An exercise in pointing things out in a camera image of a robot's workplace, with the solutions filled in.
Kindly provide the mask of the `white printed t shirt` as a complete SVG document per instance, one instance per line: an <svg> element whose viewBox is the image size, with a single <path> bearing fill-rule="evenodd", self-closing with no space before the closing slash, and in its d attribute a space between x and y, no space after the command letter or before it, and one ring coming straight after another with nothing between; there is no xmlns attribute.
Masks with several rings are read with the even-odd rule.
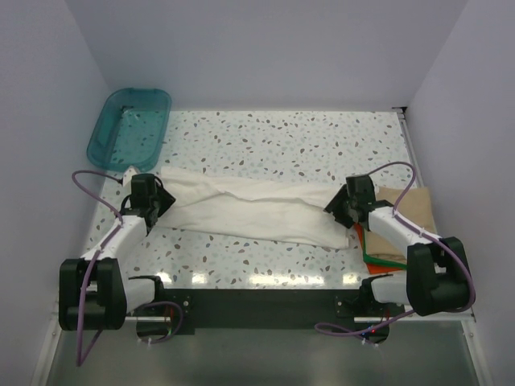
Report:
<svg viewBox="0 0 515 386"><path fill-rule="evenodd" d="M226 236L348 247L348 231L324 208L337 190L328 185L209 176L164 166L160 178L176 201L163 228Z"/></svg>

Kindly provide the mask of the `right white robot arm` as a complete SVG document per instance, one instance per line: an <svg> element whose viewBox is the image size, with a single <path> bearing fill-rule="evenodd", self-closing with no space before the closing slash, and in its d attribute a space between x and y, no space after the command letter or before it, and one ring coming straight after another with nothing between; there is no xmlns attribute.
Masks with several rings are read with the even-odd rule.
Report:
<svg viewBox="0 0 515 386"><path fill-rule="evenodd" d="M324 211L338 224L359 224L392 244L406 258L407 303L420 316L462 312L472 307L476 290L463 243L419 227L398 209L410 187L394 203L379 200L371 177L346 178Z"/></svg>

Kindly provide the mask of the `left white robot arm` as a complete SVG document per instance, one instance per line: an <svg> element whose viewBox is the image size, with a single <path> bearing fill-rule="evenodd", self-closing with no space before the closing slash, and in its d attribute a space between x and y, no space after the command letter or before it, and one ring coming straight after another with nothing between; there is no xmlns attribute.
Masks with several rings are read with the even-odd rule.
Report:
<svg viewBox="0 0 515 386"><path fill-rule="evenodd" d="M118 330L126 315L141 308L161 314L167 305L157 276L128 276L122 262L144 241L175 203L161 179L139 174L130 179L113 227L79 258L67 259L59 274L59 324L65 331Z"/></svg>

